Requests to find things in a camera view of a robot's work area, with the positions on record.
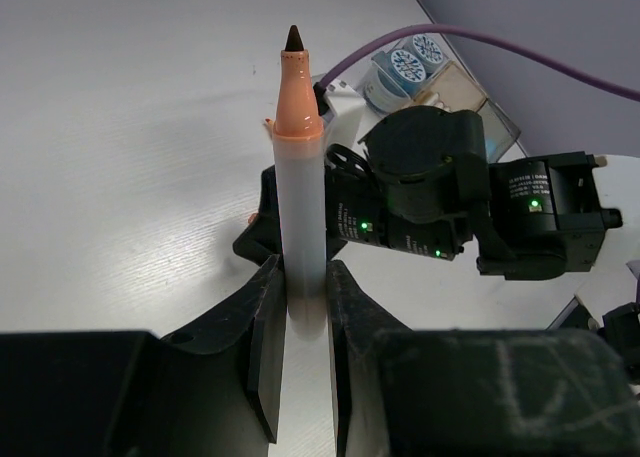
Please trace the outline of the blue patterned tape roll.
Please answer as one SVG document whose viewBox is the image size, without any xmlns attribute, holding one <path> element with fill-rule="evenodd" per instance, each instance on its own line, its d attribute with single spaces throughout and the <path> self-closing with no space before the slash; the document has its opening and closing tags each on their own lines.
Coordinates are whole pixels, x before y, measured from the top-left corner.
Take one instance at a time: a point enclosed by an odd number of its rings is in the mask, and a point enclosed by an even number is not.
<svg viewBox="0 0 640 457">
<path fill-rule="evenodd" d="M 411 100 L 427 79 L 422 62 L 411 52 L 397 48 L 378 52 L 373 58 L 377 67 L 368 90 L 370 102 L 383 113 L 394 112 Z"/>
</svg>

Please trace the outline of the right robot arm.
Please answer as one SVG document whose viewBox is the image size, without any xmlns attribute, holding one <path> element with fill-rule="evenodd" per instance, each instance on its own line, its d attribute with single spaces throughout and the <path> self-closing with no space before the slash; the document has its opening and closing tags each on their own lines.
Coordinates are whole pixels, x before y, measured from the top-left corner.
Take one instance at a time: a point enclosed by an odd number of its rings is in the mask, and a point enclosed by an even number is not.
<svg viewBox="0 0 640 457">
<path fill-rule="evenodd" d="M 391 113 L 355 153 L 295 159 L 261 176 L 258 214 L 236 255 L 284 260 L 295 329 L 326 319 L 329 261 L 349 244 L 367 289 L 422 313 L 451 305 L 478 277 L 545 281 L 590 271 L 624 224 L 603 206 L 596 159 L 583 152 L 492 163 L 479 114 L 414 106 Z"/>
</svg>

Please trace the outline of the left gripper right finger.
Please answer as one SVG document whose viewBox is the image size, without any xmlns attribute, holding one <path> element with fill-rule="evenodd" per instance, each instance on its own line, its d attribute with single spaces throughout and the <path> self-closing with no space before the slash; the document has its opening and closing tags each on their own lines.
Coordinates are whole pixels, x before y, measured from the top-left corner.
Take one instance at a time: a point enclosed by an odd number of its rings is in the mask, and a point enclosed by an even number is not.
<svg viewBox="0 0 640 457">
<path fill-rule="evenodd" d="M 413 330 L 327 270 L 340 456 L 635 456 L 639 403 L 596 333 Z"/>
</svg>

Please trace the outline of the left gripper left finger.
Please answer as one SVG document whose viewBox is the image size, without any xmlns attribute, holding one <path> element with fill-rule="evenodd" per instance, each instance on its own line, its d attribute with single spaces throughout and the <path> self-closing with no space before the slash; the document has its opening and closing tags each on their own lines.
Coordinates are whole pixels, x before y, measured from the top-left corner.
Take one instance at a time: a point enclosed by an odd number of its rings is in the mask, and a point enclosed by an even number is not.
<svg viewBox="0 0 640 457">
<path fill-rule="evenodd" d="M 281 260 L 200 317 L 142 330 L 5 333 L 5 456 L 264 456 L 277 439 Z"/>
</svg>

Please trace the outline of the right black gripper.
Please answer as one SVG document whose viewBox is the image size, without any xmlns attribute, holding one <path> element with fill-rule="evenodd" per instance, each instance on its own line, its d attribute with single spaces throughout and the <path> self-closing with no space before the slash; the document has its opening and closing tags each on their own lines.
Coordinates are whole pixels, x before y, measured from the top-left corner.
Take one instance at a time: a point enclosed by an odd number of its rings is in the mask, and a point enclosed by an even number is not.
<svg viewBox="0 0 640 457">
<path fill-rule="evenodd" d="M 363 154 L 332 144 L 325 168 L 326 253 L 347 241 L 451 260 L 490 238 L 483 122 L 470 110 L 416 106 L 378 122 Z M 258 266 L 282 253 L 275 167 L 261 173 L 258 218 L 233 252 Z"/>
</svg>

